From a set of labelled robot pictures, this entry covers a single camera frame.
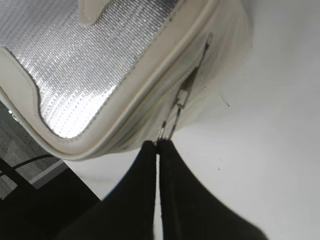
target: floor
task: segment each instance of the floor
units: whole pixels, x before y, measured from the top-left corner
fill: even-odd
[[[0,158],[10,166],[15,166],[45,154],[48,153],[13,119],[8,109],[0,102]],[[17,171],[26,180],[31,181],[57,161],[57,158],[49,157],[22,166]],[[15,188],[16,184],[7,176],[0,177],[0,198],[5,198]]]

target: black cable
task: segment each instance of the black cable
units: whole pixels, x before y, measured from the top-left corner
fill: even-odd
[[[8,173],[10,173],[10,172],[12,172],[12,171],[24,166],[24,165],[30,164],[32,162],[35,162],[35,161],[38,161],[38,160],[41,160],[41,159],[51,158],[51,157],[53,157],[51,154],[45,154],[45,155],[42,155],[42,156],[36,156],[34,158],[31,158],[31,159],[29,159],[27,161],[24,161],[22,163],[19,163],[19,164],[13,166],[10,170],[1,172],[0,173],[0,177],[2,177],[3,175],[7,175]]]

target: silver insulated lining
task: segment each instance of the silver insulated lining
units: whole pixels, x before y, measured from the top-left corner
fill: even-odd
[[[37,85],[59,137],[78,136],[148,48],[178,0],[112,0],[93,26],[77,0],[0,0],[0,46]]]

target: zipper pull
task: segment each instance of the zipper pull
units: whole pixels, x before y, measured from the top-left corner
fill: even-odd
[[[186,78],[186,80],[181,84],[180,89],[175,96],[175,99],[174,99],[172,107],[171,107],[171,112],[174,108],[176,108],[176,113],[175,113],[174,124],[169,132],[168,137],[167,137],[167,139],[169,139],[169,140],[171,140],[171,138],[177,128],[181,111],[185,108],[185,106],[188,102],[188,98],[189,98],[190,93],[192,91],[192,87],[194,85],[195,79],[197,78],[198,71],[201,67],[201,64],[206,56],[206,53],[208,51],[208,48],[209,48],[210,43],[212,41],[212,38],[213,38],[213,34],[210,33],[208,35],[207,40],[206,40],[203,55],[201,57],[199,65],[190,73],[190,75]],[[163,121],[159,135],[158,135],[157,142],[159,142],[161,139],[164,138],[164,132],[165,132],[165,129],[167,126],[167,122],[168,122],[168,119]]]

